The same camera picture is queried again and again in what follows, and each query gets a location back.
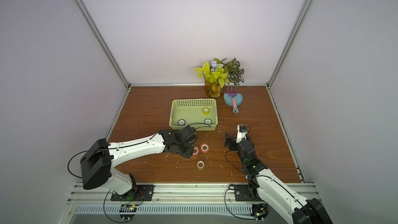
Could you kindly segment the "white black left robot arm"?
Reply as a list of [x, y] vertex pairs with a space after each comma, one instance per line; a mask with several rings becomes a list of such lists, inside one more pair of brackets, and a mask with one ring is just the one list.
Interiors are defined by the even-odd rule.
[[129, 193], [134, 188], [133, 177], [117, 170], [117, 166], [168, 152], [189, 159], [197, 138], [196, 128], [188, 125], [179, 131], [162, 129], [151, 136], [127, 142], [97, 140], [80, 159], [83, 189], [104, 187], [119, 195]]

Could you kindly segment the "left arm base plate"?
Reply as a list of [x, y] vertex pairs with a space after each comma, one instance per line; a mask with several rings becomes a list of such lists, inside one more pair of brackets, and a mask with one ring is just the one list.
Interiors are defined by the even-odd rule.
[[155, 185], [152, 184], [138, 184], [130, 191], [123, 195], [113, 192], [111, 201], [130, 202], [130, 201], [143, 201], [150, 202], [154, 193]]

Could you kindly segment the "yellow tape roll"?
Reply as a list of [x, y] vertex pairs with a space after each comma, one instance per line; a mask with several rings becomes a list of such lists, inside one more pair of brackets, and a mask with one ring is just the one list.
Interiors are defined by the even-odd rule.
[[203, 110], [202, 110], [202, 113], [203, 113], [204, 115], [208, 115], [209, 112], [210, 112], [210, 110], [209, 110], [208, 108], [203, 108]]

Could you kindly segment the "light green perforated storage basket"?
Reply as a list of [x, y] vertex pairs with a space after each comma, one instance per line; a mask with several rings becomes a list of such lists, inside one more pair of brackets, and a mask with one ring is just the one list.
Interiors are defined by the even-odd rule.
[[[202, 113], [203, 108], [210, 110], [208, 115]], [[205, 124], [205, 119], [211, 119], [212, 124]], [[178, 120], [184, 119], [186, 125], [199, 131], [215, 131], [218, 124], [217, 102], [215, 99], [183, 99], [173, 100], [169, 126], [173, 130], [181, 130], [185, 126], [179, 126]]]

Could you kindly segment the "pink tape roll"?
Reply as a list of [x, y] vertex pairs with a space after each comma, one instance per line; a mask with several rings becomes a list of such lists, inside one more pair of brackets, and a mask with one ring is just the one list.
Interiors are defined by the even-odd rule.
[[200, 153], [200, 149], [198, 147], [194, 147], [192, 155], [197, 156], [199, 153]]

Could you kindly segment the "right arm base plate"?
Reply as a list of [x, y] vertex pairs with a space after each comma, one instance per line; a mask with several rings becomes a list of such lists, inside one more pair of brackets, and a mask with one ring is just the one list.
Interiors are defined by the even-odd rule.
[[247, 184], [231, 185], [237, 202], [261, 202], [262, 200], [254, 193]]

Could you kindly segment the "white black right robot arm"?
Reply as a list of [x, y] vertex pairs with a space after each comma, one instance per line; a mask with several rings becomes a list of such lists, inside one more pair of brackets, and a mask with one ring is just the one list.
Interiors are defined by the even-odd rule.
[[269, 204], [288, 224], [331, 224], [323, 204], [308, 199], [283, 183], [256, 155], [251, 137], [225, 134], [224, 145], [236, 151], [248, 179], [252, 198]]

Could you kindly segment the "blue tape roll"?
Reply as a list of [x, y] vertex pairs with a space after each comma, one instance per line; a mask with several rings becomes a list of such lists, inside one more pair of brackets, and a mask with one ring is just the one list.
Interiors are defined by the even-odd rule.
[[205, 124], [212, 124], [212, 121], [211, 121], [211, 119], [207, 118], [207, 119], [204, 120], [204, 123]]

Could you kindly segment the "purple tape roll front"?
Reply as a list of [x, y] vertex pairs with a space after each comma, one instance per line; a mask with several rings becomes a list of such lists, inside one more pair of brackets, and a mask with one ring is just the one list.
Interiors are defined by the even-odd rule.
[[184, 119], [180, 119], [180, 120], [178, 120], [177, 124], [179, 126], [185, 126], [186, 125], [186, 121]]

